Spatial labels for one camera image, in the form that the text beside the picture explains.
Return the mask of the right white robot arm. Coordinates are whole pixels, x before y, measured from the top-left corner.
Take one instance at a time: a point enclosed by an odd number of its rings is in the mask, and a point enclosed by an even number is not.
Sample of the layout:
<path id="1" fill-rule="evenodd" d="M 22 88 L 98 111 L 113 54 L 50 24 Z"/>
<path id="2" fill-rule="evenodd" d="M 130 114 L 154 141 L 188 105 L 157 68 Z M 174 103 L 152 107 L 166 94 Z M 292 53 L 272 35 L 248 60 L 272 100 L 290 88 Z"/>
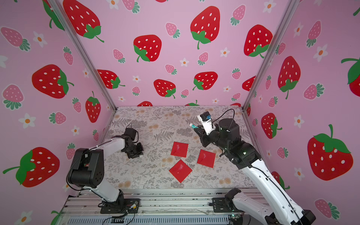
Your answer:
<path id="1" fill-rule="evenodd" d="M 203 147 L 213 144 L 221 149 L 231 163 L 255 184 L 267 201 L 257 202 L 241 190 L 233 188 L 225 195 L 230 211 L 243 211 L 263 225 L 311 225 L 316 220 L 310 210 L 304 210 L 285 192 L 269 172 L 260 154 L 250 143 L 242 140 L 239 125 L 233 119 L 213 124 L 210 116 L 198 117 L 201 125 L 190 124 Z"/>

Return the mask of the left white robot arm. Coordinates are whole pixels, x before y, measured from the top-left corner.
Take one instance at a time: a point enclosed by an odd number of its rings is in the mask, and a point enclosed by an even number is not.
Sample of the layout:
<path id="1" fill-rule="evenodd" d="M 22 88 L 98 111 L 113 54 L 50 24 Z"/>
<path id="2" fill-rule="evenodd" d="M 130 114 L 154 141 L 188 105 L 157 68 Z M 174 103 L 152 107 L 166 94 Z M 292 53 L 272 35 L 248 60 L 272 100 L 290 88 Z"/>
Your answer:
<path id="1" fill-rule="evenodd" d="M 114 136 L 109 141 L 90 149 L 76 150 L 68 171 L 66 182 L 77 191 L 89 190 L 105 203 L 123 205 L 123 192 L 113 187 L 105 178 L 105 159 L 116 152 L 123 152 L 129 159 L 143 155 L 139 134 L 134 128 L 126 128 L 123 135 Z"/>

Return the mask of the white green glue stick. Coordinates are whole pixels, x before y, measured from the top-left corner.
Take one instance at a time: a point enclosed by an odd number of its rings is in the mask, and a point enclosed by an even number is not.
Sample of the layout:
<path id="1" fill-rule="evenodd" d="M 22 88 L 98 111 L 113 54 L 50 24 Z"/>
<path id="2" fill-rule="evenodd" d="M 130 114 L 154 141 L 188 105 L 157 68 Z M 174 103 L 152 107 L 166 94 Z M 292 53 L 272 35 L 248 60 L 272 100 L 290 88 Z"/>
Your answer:
<path id="1" fill-rule="evenodd" d="M 190 127 L 191 127 L 192 129 L 198 128 L 198 126 L 194 125 L 193 123 L 190 123 Z"/>

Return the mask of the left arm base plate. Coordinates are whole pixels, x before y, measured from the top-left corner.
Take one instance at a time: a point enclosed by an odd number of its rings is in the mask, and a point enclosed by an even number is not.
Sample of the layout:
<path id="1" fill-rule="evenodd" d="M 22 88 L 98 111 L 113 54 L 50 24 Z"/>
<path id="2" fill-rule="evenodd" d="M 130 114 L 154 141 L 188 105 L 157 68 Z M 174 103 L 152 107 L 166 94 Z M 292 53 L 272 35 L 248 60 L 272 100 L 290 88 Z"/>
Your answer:
<path id="1" fill-rule="evenodd" d="M 140 205 L 140 198 L 128 198 L 119 202 L 102 201 L 98 207 L 101 214 L 124 214 L 126 212 L 137 213 Z"/>

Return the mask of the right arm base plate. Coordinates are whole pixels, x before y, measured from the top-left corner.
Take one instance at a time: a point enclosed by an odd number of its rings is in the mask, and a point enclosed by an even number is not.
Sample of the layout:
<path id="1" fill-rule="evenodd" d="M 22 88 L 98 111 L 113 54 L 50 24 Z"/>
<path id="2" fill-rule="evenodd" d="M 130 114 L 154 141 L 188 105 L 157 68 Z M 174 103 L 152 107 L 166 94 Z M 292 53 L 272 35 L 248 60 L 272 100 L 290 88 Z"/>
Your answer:
<path id="1" fill-rule="evenodd" d="M 224 197 L 212 198 L 209 206 L 213 208 L 215 213 L 243 213 L 244 211 L 238 210 L 232 205 L 228 199 Z"/>

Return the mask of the red envelope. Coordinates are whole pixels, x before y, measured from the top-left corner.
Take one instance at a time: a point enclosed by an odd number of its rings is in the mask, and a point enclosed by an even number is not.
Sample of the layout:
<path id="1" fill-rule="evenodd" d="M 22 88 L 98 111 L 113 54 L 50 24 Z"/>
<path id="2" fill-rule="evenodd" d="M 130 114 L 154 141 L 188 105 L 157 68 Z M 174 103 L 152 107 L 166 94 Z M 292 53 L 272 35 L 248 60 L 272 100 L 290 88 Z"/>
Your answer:
<path id="1" fill-rule="evenodd" d="M 210 151 L 200 150 L 197 164 L 213 168 L 215 163 L 216 154 Z"/>
<path id="2" fill-rule="evenodd" d="M 169 172 L 179 183 L 182 183 L 190 175 L 192 169 L 185 162 L 179 160 Z"/>
<path id="3" fill-rule="evenodd" d="M 187 157 L 188 143 L 174 142 L 172 146 L 171 155 L 177 157 Z"/>

